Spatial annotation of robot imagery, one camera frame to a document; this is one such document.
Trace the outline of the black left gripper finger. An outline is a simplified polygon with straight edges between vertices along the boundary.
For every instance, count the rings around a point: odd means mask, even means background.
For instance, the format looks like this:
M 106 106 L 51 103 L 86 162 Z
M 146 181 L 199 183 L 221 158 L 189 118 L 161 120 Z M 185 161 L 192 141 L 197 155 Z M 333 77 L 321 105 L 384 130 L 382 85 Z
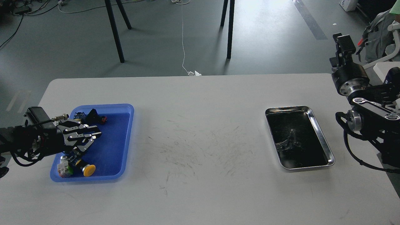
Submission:
M 64 134 L 64 143 L 79 153 L 86 153 L 87 150 L 94 143 L 97 137 L 101 137 L 102 132 L 94 132 L 89 134 L 78 134 L 73 132 L 71 134 Z
M 89 126 L 81 121 L 66 119 L 58 122 L 57 128 L 62 133 L 97 133 L 99 128 L 96 125 Z

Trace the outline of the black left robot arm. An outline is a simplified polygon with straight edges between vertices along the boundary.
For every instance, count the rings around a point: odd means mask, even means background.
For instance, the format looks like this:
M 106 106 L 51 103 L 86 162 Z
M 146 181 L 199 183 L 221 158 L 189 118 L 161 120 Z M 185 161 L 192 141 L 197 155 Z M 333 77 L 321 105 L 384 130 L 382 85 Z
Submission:
M 10 153 L 14 161 L 23 167 L 34 165 L 44 157 L 63 153 L 57 165 L 58 174 L 67 178 L 73 169 L 82 171 L 85 177 L 93 175 L 95 165 L 83 159 L 95 139 L 102 135 L 96 126 L 82 124 L 73 119 L 55 118 L 24 126 L 1 129 L 1 153 Z

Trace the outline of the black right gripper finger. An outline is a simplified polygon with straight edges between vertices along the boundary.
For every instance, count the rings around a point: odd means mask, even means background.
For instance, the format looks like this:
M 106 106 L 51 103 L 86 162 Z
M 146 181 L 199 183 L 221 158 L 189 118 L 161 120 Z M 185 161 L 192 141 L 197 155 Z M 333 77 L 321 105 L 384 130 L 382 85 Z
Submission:
M 333 34 L 336 44 L 336 56 L 330 58 L 330 64 L 333 68 L 339 68 L 346 64 L 353 63 L 352 55 L 356 52 L 356 47 L 350 35 L 342 33 Z

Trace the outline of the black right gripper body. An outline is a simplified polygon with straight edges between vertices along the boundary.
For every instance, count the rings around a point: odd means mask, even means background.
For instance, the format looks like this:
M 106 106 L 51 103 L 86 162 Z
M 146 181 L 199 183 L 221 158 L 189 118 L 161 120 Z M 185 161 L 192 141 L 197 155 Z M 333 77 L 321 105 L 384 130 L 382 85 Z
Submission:
M 336 91 L 339 95 L 349 96 L 355 91 L 364 90 L 370 79 L 364 67 L 356 63 L 347 63 L 332 73 Z

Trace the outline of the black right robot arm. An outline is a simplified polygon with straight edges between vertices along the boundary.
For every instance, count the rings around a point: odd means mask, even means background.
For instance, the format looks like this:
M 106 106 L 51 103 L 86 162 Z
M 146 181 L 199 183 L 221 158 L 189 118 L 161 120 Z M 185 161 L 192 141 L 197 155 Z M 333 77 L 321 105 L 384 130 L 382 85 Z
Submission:
M 333 34 L 336 56 L 330 58 L 332 80 L 338 94 L 345 96 L 352 109 L 335 114 L 336 121 L 344 130 L 344 143 L 350 155 L 368 168 L 387 173 L 399 173 L 399 110 L 393 103 L 399 99 L 399 68 L 391 68 L 381 85 L 372 86 L 360 64 L 352 55 L 356 47 L 349 35 Z M 351 151 L 348 135 L 370 142 L 381 154 L 383 164 L 392 168 L 380 168 L 359 159 Z

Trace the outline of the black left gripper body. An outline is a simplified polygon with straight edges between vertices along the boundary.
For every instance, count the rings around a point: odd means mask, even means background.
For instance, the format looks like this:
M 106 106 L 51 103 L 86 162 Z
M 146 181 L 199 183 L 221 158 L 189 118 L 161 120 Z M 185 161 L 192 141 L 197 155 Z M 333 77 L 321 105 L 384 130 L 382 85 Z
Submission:
M 65 150 L 64 135 L 58 127 L 55 127 L 52 133 L 47 133 L 47 135 L 44 136 L 44 139 L 39 148 L 34 151 L 34 154 L 46 157 L 64 152 Z

